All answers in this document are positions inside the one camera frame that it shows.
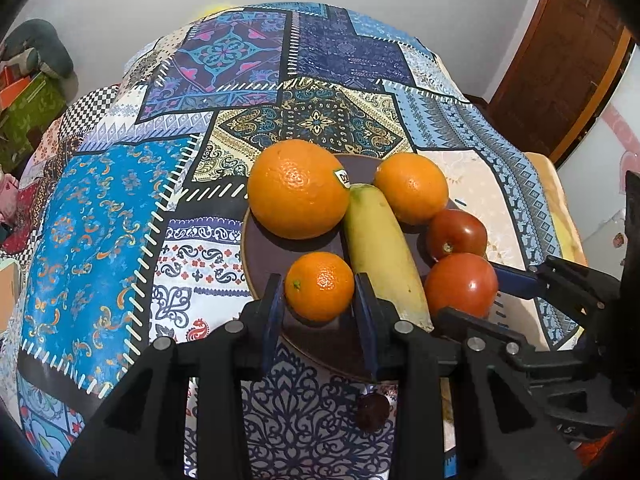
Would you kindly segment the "red tomato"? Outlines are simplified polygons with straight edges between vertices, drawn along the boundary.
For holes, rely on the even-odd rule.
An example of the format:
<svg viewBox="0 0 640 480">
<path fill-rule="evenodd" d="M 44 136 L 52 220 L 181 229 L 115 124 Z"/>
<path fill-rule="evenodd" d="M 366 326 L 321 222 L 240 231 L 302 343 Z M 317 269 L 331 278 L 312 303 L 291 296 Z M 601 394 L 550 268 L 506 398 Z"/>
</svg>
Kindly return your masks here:
<svg viewBox="0 0 640 480">
<path fill-rule="evenodd" d="M 432 266 L 424 281 L 424 292 L 433 318 L 446 307 L 487 318 L 497 296 L 498 278 L 485 258 L 460 252 Z"/>
<path fill-rule="evenodd" d="M 435 260 L 468 252 L 483 257 L 488 235 L 480 220 L 459 209 L 443 209 L 435 214 L 427 227 L 425 247 Z"/>
</svg>

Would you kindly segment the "yellow banana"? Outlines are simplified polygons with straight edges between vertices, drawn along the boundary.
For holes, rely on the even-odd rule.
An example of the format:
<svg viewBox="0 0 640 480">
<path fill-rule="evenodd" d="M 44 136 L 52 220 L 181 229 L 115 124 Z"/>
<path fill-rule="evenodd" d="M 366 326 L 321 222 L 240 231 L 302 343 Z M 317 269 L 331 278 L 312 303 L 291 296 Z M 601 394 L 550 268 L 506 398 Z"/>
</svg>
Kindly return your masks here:
<svg viewBox="0 0 640 480">
<path fill-rule="evenodd" d="M 352 270 L 367 274 L 375 295 L 391 302 L 400 318 L 430 332 L 423 282 L 384 194 L 372 184 L 354 184 L 343 229 Z"/>
</svg>

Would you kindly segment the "medium orange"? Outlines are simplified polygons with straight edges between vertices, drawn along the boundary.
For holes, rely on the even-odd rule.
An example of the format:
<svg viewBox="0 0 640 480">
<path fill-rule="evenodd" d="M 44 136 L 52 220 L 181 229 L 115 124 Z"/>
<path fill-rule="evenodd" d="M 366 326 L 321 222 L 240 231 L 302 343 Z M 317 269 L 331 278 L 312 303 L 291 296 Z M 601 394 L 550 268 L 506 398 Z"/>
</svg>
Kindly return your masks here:
<svg viewBox="0 0 640 480">
<path fill-rule="evenodd" d="M 449 200 L 448 184 L 439 166 L 413 153 L 384 159 L 375 170 L 373 185 L 384 194 L 397 219 L 409 226 L 427 224 Z"/>
</svg>

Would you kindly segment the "small tangerine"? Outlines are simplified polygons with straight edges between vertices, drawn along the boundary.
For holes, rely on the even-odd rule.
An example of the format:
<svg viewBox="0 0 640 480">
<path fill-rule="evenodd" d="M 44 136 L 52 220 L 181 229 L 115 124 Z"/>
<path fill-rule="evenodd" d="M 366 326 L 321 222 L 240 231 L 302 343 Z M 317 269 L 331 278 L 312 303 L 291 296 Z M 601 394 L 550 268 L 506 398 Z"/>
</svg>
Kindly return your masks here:
<svg viewBox="0 0 640 480">
<path fill-rule="evenodd" d="M 288 306 L 311 324 L 326 324 L 341 315 L 352 302 L 354 291 L 352 269 L 332 252 L 300 256 L 284 281 Z"/>
</svg>

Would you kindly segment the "large orange with sticker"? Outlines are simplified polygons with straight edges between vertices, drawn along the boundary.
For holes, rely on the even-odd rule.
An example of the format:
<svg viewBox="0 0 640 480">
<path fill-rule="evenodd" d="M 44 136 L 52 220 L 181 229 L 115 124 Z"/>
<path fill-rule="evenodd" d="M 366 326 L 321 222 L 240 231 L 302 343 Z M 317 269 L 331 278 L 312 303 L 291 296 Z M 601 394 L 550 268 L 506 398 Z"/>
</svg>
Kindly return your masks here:
<svg viewBox="0 0 640 480">
<path fill-rule="evenodd" d="M 349 203 L 349 176 L 329 151 L 304 140 L 265 148 L 247 180 L 255 219 L 287 240 L 326 234 L 343 219 Z"/>
</svg>

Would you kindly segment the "orange yellow fleece blanket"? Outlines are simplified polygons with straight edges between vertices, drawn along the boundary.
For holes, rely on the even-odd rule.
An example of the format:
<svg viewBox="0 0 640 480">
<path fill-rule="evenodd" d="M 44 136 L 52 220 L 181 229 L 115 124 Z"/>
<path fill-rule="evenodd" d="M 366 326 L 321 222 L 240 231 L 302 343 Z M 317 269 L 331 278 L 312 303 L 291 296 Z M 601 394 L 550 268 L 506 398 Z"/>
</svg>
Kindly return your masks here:
<svg viewBox="0 0 640 480">
<path fill-rule="evenodd" d="M 584 248 L 582 248 L 582 240 L 575 222 L 570 216 L 566 195 L 555 166 L 543 154 L 525 152 L 524 155 L 537 171 L 549 206 L 556 236 L 559 239 L 562 257 L 582 266 L 588 266 Z"/>
</svg>

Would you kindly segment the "dark red grape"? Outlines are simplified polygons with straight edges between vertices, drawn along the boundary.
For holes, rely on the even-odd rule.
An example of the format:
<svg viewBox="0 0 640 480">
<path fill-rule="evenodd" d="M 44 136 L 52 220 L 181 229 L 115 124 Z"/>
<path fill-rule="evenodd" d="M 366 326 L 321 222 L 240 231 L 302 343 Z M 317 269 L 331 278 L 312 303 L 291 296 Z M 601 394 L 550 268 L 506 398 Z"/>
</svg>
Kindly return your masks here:
<svg viewBox="0 0 640 480">
<path fill-rule="evenodd" d="M 373 434 L 384 427 L 388 416 L 390 402 L 382 393 L 367 393 L 357 400 L 354 419 L 361 431 Z"/>
</svg>

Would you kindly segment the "dark purple plate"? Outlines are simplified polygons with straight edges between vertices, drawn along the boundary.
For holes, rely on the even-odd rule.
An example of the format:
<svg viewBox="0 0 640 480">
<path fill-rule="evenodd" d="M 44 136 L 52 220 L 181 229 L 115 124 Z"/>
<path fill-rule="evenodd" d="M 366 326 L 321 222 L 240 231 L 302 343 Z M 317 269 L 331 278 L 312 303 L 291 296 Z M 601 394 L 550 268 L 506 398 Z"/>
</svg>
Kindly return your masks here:
<svg viewBox="0 0 640 480">
<path fill-rule="evenodd" d="M 366 374 L 352 300 L 366 274 L 403 320 L 433 328 L 423 282 L 434 260 L 421 247 L 427 222 L 456 211 L 430 160 L 333 155 L 305 141 L 260 154 L 248 177 L 241 256 L 250 291 L 284 278 L 283 337 L 345 375 Z"/>
</svg>

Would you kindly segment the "blue patchwork tablecloth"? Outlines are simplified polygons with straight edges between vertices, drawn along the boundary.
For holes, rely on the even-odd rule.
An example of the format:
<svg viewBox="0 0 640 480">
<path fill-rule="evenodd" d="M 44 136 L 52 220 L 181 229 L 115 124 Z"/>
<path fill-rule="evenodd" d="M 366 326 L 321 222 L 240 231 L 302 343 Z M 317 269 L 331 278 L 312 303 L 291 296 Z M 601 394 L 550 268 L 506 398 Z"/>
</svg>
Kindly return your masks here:
<svg viewBox="0 0 640 480">
<path fill-rule="evenodd" d="M 49 123 L 3 227 L 21 283 L 1 397 L 47 474 L 148 344 L 203 339 L 262 292 L 247 269 L 247 183 L 273 144 L 373 165 L 425 158 L 450 206 L 486 226 L 490 260 L 572 255 L 538 170 L 439 55 L 339 6 L 224 9 L 147 44 L 118 84 L 64 113 L 43 79 L 27 96 Z"/>
</svg>

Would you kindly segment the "brown wooden door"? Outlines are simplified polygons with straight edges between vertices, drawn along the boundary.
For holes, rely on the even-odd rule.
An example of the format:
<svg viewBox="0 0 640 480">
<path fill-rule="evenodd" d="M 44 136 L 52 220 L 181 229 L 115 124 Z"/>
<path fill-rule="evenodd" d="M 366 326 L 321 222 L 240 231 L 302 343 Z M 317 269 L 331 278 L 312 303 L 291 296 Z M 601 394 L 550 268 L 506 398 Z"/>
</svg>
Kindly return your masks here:
<svg viewBox="0 0 640 480">
<path fill-rule="evenodd" d="M 489 102 L 495 127 L 519 150 L 560 162 L 622 73 L 631 43 L 611 0 L 538 0 Z"/>
</svg>

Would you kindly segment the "pink plush toy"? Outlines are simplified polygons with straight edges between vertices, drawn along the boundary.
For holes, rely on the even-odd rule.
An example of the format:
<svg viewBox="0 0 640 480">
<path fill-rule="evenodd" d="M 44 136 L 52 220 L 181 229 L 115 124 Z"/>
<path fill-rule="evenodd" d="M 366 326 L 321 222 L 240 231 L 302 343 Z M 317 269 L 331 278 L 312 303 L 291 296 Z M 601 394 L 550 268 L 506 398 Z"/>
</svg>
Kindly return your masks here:
<svg viewBox="0 0 640 480">
<path fill-rule="evenodd" d="M 0 181 L 0 219 L 4 224 L 11 224 L 17 207 L 17 195 L 20 190 L 18 182 L 12 174 L 1 173 Z"/>
</svg>

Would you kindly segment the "grey-green plush cushion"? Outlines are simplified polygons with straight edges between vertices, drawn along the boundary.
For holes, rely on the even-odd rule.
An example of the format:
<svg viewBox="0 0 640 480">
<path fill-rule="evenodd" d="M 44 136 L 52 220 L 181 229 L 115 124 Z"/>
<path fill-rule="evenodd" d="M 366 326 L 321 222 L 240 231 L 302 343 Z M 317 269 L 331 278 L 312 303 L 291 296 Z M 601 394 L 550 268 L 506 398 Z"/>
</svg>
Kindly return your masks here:
<svg viewBox="0 0 640 480">
<path fill-rule="evenodd" d="M 41 18 L 19 24 L 1 43 L 1 62 L 21 76 L 43 72 L 66 79 L 74 64 L 54 26 Z"/>
</svg>

